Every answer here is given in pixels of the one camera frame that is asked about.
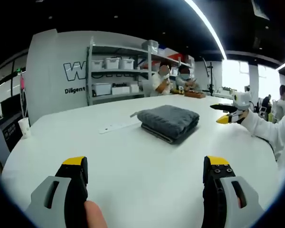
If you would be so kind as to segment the person's left hand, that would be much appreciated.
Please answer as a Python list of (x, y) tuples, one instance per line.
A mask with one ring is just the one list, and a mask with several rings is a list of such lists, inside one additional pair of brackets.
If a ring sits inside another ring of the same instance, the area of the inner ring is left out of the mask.
[(89, 228), (107, 228), (107, 223), (103, 217), (99, 206), (93, 201), (84, 203), (86, 211), (86, 220)]

